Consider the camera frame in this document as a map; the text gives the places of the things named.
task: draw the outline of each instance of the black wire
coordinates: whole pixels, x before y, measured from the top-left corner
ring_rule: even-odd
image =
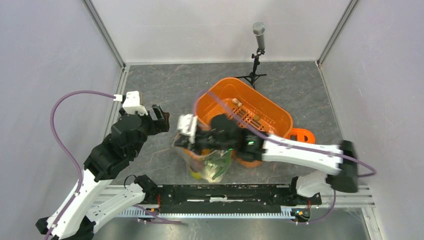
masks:
[[[131,177],[131,176],[134,176],[134,178],[137,178],[137,176],[136,176],[136,175],[134,175],[134,174],[131,174],[131,175],[127,176],[127,177],[125,178],[125,180],[123,181],[123,188],[124,188],[124,189],[127,189],[127,187],[125,186],[125,183],[127,182],[128,178],[129,178],[129,177]]]

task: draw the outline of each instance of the enclosure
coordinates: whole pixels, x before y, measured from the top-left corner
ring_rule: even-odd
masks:
[[[36,221],[52,215],[78,179],[49,125],[53,105],[69,92],[139,91],[144,106],[170,113],[169,132],[149,136],[113,187],[144,174],[158,185],[205,184],[172,147],[178,119],[192,113],[200,91],[252,71],[258,21],[266,26],[266,52],[257,72],[266,75],[255,90],[316,144],[352,141],[377,174],[361,178],[358,193],[338,192],[335,210],[310,225],[208,216],[148,225],[122,214],[93,239],[421,239],[423,11],[419,0],[1,2],[1,239],[44,238]],[[84,94],[57,109],[57,135],[80,165],[110,132],[119,108]],[[287,184],[313,171],[233,161],[219,183]],[[333,202],[331,192],[321,196],[312,219]]]

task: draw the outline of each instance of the white wall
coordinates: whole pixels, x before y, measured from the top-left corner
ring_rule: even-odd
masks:
[[[0,1],[0,239],[37,240],[78,179],[49,127],[71,91],[114,93],[120,68],[80,0]],[[79,95],[55,122],[79,163],[101,142],[111,100]]]
[[[124,61],[249,61],[265,24],[268,61],[317,60],[349,0],[93,0]]]
[[[423,239],[424,1],[364,0],[323,74],[344,138],[367,179],[387,240]]]

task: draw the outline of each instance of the marble-patterned surface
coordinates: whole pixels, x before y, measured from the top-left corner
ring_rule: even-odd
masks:
[[[178,116],[191,113],[196,94],[225,77],[248,75],[252,63],[163,64],[131,66],[125,92],[143,92],[144,105],[169,112],[170,130],[150,136],[140,155],[112,184],[126,176],[147,174],[157,184],[205,183],[188,174],[184,160],[171,147]],[[256,90],[289,112],[294,127],[310,130],[317,144],[337,144],[341,136],[320,73],[314,62],[262,62]],[[221,183],[289,183],[313,169],[282,162],[245,168],[234,161]]]

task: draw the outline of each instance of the tripod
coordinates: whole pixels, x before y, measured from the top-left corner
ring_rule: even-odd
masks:
[[[251,73],[249,73],[248,76],[236,76],[236,78],[238,79],[245,79],[246,81],[248,81],[250,83],[250,85],[252,86],[253,89],[255,89],[255,81],[260,77],[260,76],[266,76],[267,74],[256,74],[256,69],[258,68],[258,65],[261,64],[259,62],[259,56],[265,54],[264,50],[260,50],[259,48],[256,50],[256,55],[254,53],[252,53],[252,59],[254,59],[253,61],[253,71]]]

